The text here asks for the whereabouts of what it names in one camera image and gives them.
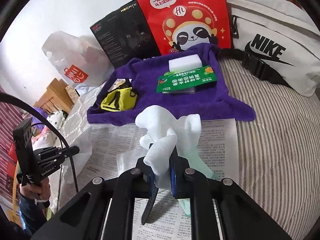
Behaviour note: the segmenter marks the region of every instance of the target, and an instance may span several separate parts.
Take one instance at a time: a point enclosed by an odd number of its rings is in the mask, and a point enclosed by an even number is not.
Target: newspaper
[[[77,177],[79,189],[94,177],[111,179],[118,176],[116,155],[140,147],[140,137],[147,133],[135,124],[116,127],[92,126],[92,156]],[[234,119],[202,122],[198,153],[217,174],[217,179],[228,177],[238,183],[238,144]],[[66,184],[61,176],[60,201],[62,207],[75,195],[74,184]],[[168,190],[159,190],[152,212],[145,225],[141,216],[146,199],[136,199],[132,239],[191,239],[191,222],[178,200]]]

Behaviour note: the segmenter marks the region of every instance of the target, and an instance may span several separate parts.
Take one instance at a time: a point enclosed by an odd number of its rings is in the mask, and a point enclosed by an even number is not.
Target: black box
[[[134,57],[161,56],[137,0],[108,14],[90,29],[115,68]]]

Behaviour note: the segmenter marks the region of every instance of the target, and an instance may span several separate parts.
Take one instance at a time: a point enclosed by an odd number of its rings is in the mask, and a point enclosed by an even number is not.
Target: pink curtain
[[[13,142],[12,131],[21,121],[22,113],[20,109],[0,102],[0,193],[3,197],[12,200],[12,178],[6,172],[8,162],[16,165],[14,160],[8,155],[8,151]]]

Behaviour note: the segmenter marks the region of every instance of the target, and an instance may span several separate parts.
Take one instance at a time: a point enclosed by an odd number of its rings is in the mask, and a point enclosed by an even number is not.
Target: person's arm
[[[50,185],[49,179],[46,178],[41,181],[41,186],[35,184],[27,184],[26,186],[20,185],[20,203],[19,208],[21,217],[26,224],[26,233],[32,236],[45,222],[42,210],[35,205],[33,192],[40,195],[41,199],[47,200],[50,198]]]

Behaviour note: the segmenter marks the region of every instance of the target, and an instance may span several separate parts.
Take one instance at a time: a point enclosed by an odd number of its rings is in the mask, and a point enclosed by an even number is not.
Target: black cable
[[[37,112],[33,107],[29,106],[27,103],[23,102],[22,100],[12,95],[2,93],[2,92],[0,92],[0,102],[11,104],[27,111],[28,113],[36,117],[39,121],[41,121],[45,126],[47,126],[56,136],[58,136],[58,138],[61,140],[61,142],[64,143],[67,149],[70,148],[69,144],[67,143],[66,139],[61,135],[61,133],[59,133],[59,131],[55,129],[55,127],[47,119],[45,119],[39,112]],[[78,193],[79,189],[78,189],[78,183],[76,178],[75,164],[73,162],[72,156],[70,156],[69,158],[70,158],[73,180],[75,182],[76,192]]]
[[[32,125],[31,125],[31,127],[34,127],[34,126],[36,126],[36,125],[38,125],[38,124],[43,124],[43,125],[44,125],[44,123],[43,123],[43,122],[37,122],[37,123],[32,124]],[[62,149],[62,148],[63,148],[63,146],[62,146],[62,141],[61,141],[61,139],[60,139],[60,138],[59,138],[59,140],[60,140],[61,149]]]

